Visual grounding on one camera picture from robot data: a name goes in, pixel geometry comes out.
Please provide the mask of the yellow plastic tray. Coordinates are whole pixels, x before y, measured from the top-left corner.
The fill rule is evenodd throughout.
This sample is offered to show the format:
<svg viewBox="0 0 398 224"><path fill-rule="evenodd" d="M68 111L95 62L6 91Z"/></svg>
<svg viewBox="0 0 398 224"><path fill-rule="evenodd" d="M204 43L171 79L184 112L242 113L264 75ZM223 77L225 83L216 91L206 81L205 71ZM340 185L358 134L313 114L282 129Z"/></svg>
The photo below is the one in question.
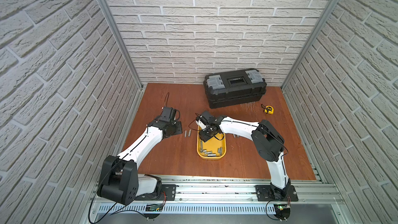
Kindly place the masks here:
<svg viewBox="0 0 398 224"><path fill-rule="evenodd" d="M224 134L217 134L207 142L204 142L197 134L197 153L205 160L219 160L227 152L227 142Z"/></svg>

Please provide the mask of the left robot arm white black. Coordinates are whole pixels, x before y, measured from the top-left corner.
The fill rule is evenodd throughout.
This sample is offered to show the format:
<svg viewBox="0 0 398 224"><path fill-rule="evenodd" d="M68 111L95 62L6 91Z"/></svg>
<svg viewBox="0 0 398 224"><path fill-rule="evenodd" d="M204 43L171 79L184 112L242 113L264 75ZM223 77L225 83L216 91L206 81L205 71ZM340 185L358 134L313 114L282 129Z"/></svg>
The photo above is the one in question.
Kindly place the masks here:
<svg viewBox="0 0 398 224"><path fill-rule="evenodd" d="M123 205L134 200L165 199L162 179L139 174L138 169L150 151L163 139L182 134L179 110L163 107L162 113L146 125L143 134L116 156L105 158L96 194Z"/></svg>

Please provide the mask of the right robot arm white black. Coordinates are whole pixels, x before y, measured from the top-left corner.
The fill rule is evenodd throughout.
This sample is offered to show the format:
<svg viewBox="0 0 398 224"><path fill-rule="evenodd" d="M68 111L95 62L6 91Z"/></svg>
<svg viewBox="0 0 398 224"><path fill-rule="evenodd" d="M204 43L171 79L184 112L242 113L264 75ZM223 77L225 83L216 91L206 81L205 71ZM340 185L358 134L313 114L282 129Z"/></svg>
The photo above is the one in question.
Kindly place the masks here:
<svg viewBox="0 0 398 224"><path fill-rule="evenodd" d="M267 161L271 175L271 199L283 200L287 197L291 181L284 162L285 141L269 121L247 122L223 115L215 117L205 111L196 117L195 122L201 128L199 137L204 142L217 134L234 134L253 141L259 156Z"/></svg>

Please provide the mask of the silver sockets in tray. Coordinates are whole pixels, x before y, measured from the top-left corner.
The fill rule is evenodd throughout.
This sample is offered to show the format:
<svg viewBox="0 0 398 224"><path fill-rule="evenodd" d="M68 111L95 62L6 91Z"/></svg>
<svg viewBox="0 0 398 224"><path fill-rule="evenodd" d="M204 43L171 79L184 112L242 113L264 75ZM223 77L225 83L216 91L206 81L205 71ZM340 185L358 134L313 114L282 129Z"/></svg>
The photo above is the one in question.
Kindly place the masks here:
<svg viewBox="0 0 398 224"><path fill-rule="evenodd" d="M227 148L222 142L203 142L198 141L198 154L203 159L221 159L227 151Z"/></svg>

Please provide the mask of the black plastic toolbox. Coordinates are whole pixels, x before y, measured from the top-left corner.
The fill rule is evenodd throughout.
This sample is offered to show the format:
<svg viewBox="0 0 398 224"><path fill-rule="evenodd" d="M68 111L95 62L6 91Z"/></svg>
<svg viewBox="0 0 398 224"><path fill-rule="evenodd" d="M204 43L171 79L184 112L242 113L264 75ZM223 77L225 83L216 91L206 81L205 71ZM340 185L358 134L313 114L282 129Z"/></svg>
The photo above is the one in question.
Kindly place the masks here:
<svg viewBox="0 0 398 224"><path fill-rule="evenodd" d="M209 74L203 82L211 109L256 102L266 93L267 83L254 68Z"/></svg>

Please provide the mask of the yellow tape measure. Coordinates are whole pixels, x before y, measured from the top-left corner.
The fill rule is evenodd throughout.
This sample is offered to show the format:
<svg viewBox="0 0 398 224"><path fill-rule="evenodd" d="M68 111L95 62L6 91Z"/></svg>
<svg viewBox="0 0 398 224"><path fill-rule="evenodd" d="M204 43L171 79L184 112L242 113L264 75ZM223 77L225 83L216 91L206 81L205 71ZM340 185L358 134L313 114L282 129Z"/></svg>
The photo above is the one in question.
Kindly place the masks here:
<svg viewBox="0 0 398 224"><path fill-rule="evenodd" d="M264 113L270 114L270 115L274 114L274 108L272 106L270 106L270 105L265 106L265 105L261 104L261 107L263 108Z"/></svg>

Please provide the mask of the left green circuit board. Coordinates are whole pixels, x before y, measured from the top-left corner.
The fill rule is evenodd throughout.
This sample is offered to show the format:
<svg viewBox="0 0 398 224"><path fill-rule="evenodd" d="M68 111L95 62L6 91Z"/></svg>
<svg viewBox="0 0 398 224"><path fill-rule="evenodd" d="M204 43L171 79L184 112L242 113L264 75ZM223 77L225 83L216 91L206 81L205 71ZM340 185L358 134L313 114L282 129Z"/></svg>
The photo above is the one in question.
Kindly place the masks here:
<svg viewBox="0 0 398 224"><path fill-rule="evenodd" d="M162 204L147 204L145 211L146 212L159 212L163 210Z"/></svg>

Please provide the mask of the green circuit board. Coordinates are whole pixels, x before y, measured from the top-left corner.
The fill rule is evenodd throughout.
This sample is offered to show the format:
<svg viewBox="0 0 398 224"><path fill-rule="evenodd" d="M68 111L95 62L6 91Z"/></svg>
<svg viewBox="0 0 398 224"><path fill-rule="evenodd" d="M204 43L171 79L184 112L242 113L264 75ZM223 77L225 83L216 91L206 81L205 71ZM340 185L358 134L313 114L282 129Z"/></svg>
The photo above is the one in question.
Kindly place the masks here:
<svg viewBox="0 0 398 224"><path fill-rule="evenodd" d="M145 211L146 212L159 212L163 210L162 204L147 204Z"/></svg>
<svg viewBox="0 0 398 224"><path fill-rule="evenodd" d="M290 205L278 204L278 205L275 205L275 212L288 212L288 211L290 211L290 208L291 208Z"/></svg>

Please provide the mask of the right green circuit board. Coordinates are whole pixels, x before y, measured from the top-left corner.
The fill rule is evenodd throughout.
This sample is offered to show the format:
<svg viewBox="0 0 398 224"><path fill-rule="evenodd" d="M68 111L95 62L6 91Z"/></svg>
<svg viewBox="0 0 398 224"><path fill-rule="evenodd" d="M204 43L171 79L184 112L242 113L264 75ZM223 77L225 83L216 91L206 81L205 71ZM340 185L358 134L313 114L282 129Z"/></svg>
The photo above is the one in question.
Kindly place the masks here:
<svg viewBox="0 0 398 224"><path fill-rule="evenodd" d="M291 208L290 205L278 204L278 205L275 205L275 212L288 212L288 211L290 211L290 208Z"/></svg>

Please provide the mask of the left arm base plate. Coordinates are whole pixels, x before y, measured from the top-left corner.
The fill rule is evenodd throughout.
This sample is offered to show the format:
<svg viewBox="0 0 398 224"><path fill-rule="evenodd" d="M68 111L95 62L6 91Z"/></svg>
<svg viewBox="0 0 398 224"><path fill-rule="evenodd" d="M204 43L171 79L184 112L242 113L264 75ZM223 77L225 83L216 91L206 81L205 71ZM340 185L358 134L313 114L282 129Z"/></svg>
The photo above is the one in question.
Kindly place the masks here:
<svg viewBox="0 0 398 224"><path fill-rule="evenodd" d="M138 196L136 201L174 201L176 197L175 184L165 184L156 188L154 193Z"/></svg>

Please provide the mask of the aluminium rail frame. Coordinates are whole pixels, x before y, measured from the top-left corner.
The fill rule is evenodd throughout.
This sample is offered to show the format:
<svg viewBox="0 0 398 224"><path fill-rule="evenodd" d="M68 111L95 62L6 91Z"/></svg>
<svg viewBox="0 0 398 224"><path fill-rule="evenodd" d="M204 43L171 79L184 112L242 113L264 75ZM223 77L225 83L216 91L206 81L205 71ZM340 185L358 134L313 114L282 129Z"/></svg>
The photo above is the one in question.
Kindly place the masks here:
<svg viewBox="0 0 398 224"><path fill-rule="evenodd" d="M165 184L175 184L174 201L133 201L130 205L115 204L103 198L94 199L88 207L93 221L105 223L111 214L137 214L154 219L166 214L191 215L259 215L274 223L276 215L283 215L283 223L305 223L331 219L337 224L352 224L353 217L334 184L317 180L293 180L298 202L259 202L255 185L269 185L268 179L221 178L200 176L165 176ZM147 204L162 204L159 212L146 212ZM288 212L275 212L275 205L290 205Z"/></svg>

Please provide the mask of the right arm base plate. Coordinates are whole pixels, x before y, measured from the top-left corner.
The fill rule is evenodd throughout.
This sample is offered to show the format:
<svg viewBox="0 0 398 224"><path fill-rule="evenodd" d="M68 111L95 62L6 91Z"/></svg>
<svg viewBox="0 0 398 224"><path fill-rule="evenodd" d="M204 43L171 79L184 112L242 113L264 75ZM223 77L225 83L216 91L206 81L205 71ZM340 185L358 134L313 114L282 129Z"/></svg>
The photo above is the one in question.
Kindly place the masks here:
<svg viewBox="0 0 398 224"><path fill-rule="evenodd" d="M294 186L279 189L272 185L255 185L257 199L259 202L284 201L298 202L297 192Z"/></svg>

